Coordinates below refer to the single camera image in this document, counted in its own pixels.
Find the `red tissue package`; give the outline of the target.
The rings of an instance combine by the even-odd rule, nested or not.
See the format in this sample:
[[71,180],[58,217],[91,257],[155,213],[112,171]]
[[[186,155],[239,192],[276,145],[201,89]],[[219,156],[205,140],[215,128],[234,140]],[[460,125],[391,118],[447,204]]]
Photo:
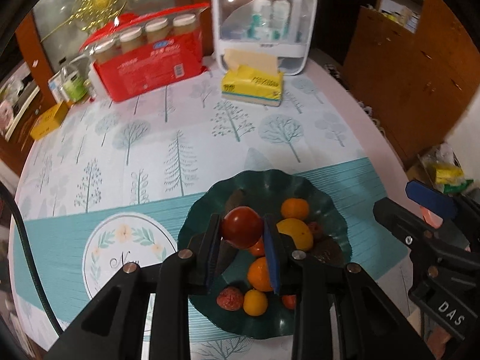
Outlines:
[[166,41],[142,46],[125,55],[114,57],[106,63],[96,63],[89,51],[84,49],[86,41],[97,31],[84,41],[80,51],[91,58],[92,68],[109,97],[115,102],[122,102],[204,72],[200,16],[208,8],[210,8],[208,2],[200,2],[160,10],[167,13],[193,9],[199,13],[199,27],[190,33],[175,35]]

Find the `small yellow orange fruit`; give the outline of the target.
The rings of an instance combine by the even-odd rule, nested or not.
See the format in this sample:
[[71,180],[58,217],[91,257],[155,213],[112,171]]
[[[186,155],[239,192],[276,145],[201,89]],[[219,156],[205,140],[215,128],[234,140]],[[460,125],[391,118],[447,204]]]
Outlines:
[[246,314],[252,317],[264,314],[265,311],[267,311],[268,305],[266,295],[259,290],[251,289],[244,295],[243,309]]

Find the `white cosmetics organizer box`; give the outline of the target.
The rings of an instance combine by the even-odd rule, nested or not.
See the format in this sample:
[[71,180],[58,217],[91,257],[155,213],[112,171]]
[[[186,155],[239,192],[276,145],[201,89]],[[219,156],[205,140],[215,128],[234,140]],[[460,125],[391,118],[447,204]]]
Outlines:
[[227,50],[277,58],[286,75],[304,70],[312,40],[317,0],[211,0],[214,55],[227,71]]

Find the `pack of four jars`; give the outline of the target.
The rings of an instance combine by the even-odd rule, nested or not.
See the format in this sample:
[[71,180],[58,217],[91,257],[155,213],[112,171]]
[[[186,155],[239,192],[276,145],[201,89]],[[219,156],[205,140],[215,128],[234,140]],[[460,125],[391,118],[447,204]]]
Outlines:
[[199,27],[199,13],[193,9],[155,12],[143,16],[121,15],[97,30],[84,45],[98,64],[125,55],[148,44],[190,33]]

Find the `large yellow orange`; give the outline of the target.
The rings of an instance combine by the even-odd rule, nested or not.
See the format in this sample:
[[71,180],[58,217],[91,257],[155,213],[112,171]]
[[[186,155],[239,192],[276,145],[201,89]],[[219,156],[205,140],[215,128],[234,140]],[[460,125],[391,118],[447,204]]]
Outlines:
[[297,250],[309,251],[313,247],[313,236],[305,222],[295,219],[283,219],[277,223],[279,233],[290,236]]

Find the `patterned tablecloth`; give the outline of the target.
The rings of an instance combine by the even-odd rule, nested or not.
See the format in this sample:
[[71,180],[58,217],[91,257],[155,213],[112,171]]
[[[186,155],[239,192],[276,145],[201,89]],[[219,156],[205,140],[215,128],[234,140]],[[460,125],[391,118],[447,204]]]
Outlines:
[[326,192],[347,224],[352,258],[405,315],[406,248],[374,221],[382,197],[406,203],[400,161],[356,100],[309,63],[278,107],[228,102],[211,68],[169,88],[75,106],[36,142],[19,178],[41,283],[66,327],[126,261],[160,262],[196,200],[246,170],[279,169]]

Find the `overripe brown banana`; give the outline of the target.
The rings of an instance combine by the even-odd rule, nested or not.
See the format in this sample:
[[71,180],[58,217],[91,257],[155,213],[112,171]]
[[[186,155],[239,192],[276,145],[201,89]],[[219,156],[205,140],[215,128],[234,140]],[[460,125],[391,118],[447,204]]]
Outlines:
[[222,225],[223,240],[220,243],[220,251],[215,270],[215,276],[220,276],[235,259],[238,253],[238,225],[234,223],[234,214],[231,211],[243,206],[246,201],[246,192],[244,189],[235,189],[229,196],[224,205],[224,219],[226,224]]

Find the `small red tomato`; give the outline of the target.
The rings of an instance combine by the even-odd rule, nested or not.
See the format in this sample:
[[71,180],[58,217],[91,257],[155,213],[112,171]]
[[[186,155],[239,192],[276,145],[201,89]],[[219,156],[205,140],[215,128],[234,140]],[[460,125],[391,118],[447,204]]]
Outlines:
[[[252,247],[258,239],[263,235],[264,220],[250,207],[239,206],[230,212],[234,214],[234,223],[238,225],[238,242],[237,247],[239,250],[247,250]],[[226,224],[226,220],[222,219],[221,222],[221,235],[222,225]]]

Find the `glass door with gold ornament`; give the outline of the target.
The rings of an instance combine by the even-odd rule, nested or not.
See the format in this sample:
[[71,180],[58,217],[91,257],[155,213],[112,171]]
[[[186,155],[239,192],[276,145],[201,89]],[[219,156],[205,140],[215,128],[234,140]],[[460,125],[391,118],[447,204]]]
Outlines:
[[144,15],[193,0],[39,0],[32,8],[41,45],[57,71],[94,31],[124,13]]

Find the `small red fruit behind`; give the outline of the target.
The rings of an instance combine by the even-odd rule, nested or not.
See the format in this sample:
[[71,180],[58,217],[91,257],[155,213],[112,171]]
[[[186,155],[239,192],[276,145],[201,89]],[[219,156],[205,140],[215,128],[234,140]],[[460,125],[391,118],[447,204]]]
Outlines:
[[287,310],[293,311],[296,306],[296,296],[295,295],[282,295],[281,296],[282,304]]

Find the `wooden shelf cabinet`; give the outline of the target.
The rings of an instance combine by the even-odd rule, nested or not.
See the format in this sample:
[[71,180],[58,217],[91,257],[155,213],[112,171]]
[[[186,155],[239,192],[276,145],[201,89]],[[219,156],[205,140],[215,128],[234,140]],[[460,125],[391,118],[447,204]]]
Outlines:
[[479,50],[443,0],[423,0],[414,31],[379,8],[360,8],[342,74],[409,167],[467,111],[479,88]]

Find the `dark green scalloped plate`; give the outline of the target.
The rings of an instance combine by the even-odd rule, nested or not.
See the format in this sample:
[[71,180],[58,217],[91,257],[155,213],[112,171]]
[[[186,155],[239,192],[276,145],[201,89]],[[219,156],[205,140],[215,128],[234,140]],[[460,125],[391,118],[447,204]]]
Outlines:
[[[190,208],[178,235],[181,249],[199,239],[208,228],[213,214],[226,215],[236,206],[249,206],[258,215],[272,215],[281,221],[281,205],[289,198],[304,199],[309,205],[305,221],[313,233],[308,255],[323,263],[342,266],[352,257],[347,222],[334,203],[337,183],[330,167],[288,175],[280,170],[244,171],[221,180],[208,189]],[[274,291],[266,294],[268,308],[252,317],[244,310],[228,311],[217,303],[224,289],[246,293],[252,288],[247,279],[251,264],[264,257],[262,244],[250,250],[238,250],[227,242],[220,247],[218,266],[211,287],[205,295],[190,297],[189,317],[193,341],[213,341],[245,336],[265,340],[289,336],[294,330],[294,311],[285,306]]]

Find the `orange tangerine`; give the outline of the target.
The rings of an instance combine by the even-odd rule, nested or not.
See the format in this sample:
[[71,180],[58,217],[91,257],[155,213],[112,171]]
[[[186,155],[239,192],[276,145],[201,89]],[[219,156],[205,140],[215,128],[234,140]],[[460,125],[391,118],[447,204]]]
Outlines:
[[291,197],[281,204],[281,215],[284,219],[304,221],[310,213],[308,202],[302,198]]
[[270,283],[269,267],[265,257],[257,258],[250,264],[247,271],[247,280],[258,291],[267,293],[273,290]]

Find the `green label bottle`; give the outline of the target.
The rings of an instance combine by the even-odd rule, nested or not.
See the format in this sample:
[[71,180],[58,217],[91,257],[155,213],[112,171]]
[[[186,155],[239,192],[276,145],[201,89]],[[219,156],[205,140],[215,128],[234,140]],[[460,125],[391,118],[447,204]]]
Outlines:
[[72,102],[82,101],[88,94],[85,79],[72,64],[64,64],[60,69],[62,88]]

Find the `yellow tissue box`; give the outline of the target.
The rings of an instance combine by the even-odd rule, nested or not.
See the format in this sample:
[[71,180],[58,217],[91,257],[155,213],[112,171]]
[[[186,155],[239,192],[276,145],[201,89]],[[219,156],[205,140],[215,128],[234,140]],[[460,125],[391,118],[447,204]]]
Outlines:
[[220,83],[222,96],[229,100],[279,107],[283,94],[283,73],[278,58],[265,53],[226,49],[227,71]]

